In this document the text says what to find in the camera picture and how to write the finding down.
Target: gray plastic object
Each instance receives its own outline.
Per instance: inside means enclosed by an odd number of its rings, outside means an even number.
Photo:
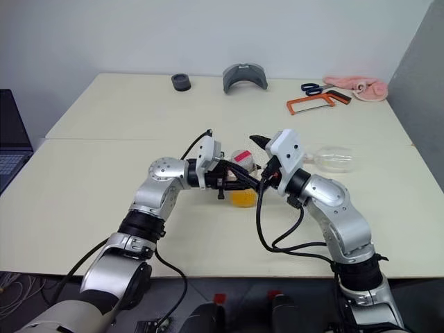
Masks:
[[[227,94],[230,87],[239,81],[250,81],[262,89],[268,87],[264,69],[257,64],[235,64],[223,71],[223,91]]]

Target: white wall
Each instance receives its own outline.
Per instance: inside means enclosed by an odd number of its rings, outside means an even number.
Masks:
[[[0,87],[35,143],[101,71],[389,80],[432,0],[0,0]]]

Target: orange handle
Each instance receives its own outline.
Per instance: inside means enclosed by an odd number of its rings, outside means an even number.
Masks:
[[[331,100],[330,96],[328,94],[317,94],[313,96],[304,97],[301,99],[292,99],[291,101],[287,102],[287,108],[289,109],[292,116],[296,114],[296,112],[293,110],[292,105],[300,102],[306,102],[311,101],[313,99],[324,99],[330,106],[335,106],[336,104],[334,101]]]

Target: black floor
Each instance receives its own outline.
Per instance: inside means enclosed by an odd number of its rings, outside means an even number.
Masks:
[[[444,332],[444,279],[391,281],[393,295],[405,323],[415,333]],[[61,299],[72,298],[78,284],[69,284]],[[268,332],[268,293],[280,291],[291,296],[301,316],[310,324],[307,332],[322,332],[334,321],[332,280],[277,278],[205,278],[189,279],[189,290],[173,314],[168,332],[178,332],[185,319],[200,304],[211,301],[217,293],[226,295],[223,304],[230,332]],[[48,297],[53,289],[46,291]],[[182,292],[182,280],[153,279],[142,302],[131,311],[123,311],[109,333],[134,332],[137,321],[162,317]],[[0,306],[15,297],[13,290],[0,296]],[[46,308],[40,294],[27,300],[15,313],[0,321],[0,332],[18,330]]]

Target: red label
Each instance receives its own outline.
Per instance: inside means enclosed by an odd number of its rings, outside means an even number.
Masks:
[[[244,158],[246,158],[246,157],[248,157],[248,156],[250,156],[251,155],[251,153],[249,152],[249,151],[243,151],[242,153],[240,153],[240,154],[238,154],[238,156],[236,156],[235,158],[234,158],[234,160],[236,161],[236,162],[240,162],[240,161],[242,161]]]

